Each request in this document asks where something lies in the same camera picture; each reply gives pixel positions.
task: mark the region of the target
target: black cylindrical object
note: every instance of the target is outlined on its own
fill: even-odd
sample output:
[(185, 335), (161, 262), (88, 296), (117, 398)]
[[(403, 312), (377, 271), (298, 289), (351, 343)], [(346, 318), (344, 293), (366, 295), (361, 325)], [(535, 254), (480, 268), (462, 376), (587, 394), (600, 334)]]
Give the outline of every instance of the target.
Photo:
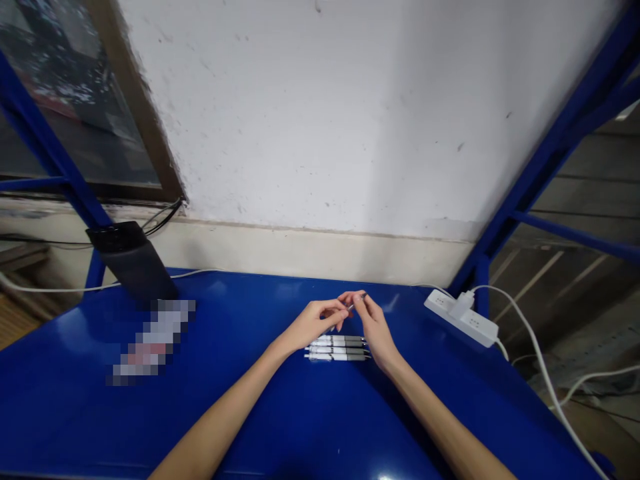
[(134, 221), (87, 229), (100, 258), (138, 301), (175, 300), (176, 288), (155, 248)]

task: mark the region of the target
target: blue table surface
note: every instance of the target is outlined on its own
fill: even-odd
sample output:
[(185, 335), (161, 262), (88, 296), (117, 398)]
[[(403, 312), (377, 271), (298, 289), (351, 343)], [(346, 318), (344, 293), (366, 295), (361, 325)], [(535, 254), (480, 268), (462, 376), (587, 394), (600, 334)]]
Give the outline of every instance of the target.
[[(119, 287), (0, 352), (0, 472), (144, 478), (310, 300), (364, 288), (406, 360), (519, 479), (597, 478), (562, 425), (497, 349), (463, 338), (395, 285), (202, 273), (176, 280), (195, 320), (164, 374), (110, 387), (110, 365), (149, 314)], [(344, 334), (361, 335), (356, 317)], [(292, 355), (249, 414), (216, 477), (453, 478), (373, 361)]]

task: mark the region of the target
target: hand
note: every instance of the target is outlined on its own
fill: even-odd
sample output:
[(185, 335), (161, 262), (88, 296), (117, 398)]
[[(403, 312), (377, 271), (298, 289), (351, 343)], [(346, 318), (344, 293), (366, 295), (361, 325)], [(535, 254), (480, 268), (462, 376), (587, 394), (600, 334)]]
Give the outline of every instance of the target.
[(339, 324), (340, 329), (348, 314), (344, 304), (336, 299), (309, 302), (298, 318), (275, 340), (275, 343), (286, 353), (300, 350), (332, 326)]
[(382, 312), (382, 308), (373, 301), (370, 295), (363, 299), (364, 290), (357, 292), (344, 292), (338, 297), (341, 302), (355, 305), (355, 310), (362, 319), (362, 326), (365, 330), (365, 338), (369, 344), (371, 354), (378, 367), (384, 372), (388, 372), (390, 366), (400, 362), (402, 355), (398, 352), (391, 332), (387, 326), (387, 320)]

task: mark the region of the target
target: power strip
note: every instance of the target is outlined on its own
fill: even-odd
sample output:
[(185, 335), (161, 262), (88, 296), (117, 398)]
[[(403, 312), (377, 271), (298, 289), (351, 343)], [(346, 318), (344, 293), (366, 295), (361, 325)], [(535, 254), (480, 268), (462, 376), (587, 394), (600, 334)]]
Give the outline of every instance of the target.
[(498, 338), (498, 326), (471, 309), (466, 310), (460, 320), (452, 317), (449, 312), (457, 302), (458, 300), (452, 299), (434, 289), (425, 300), (425, 307), (439, 317), (444, 318), (458, 330), (466, 333), (482, 346), (487, 348), (492, 346)]

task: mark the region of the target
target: wooden slat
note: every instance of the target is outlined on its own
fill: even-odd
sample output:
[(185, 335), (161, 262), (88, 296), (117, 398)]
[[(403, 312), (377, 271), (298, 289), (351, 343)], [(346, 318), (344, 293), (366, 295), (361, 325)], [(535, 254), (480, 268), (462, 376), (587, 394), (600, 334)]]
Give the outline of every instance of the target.
[(6, 295), (0, 294), (0, 350), (40, 326), (40, 322), (22, 310)]

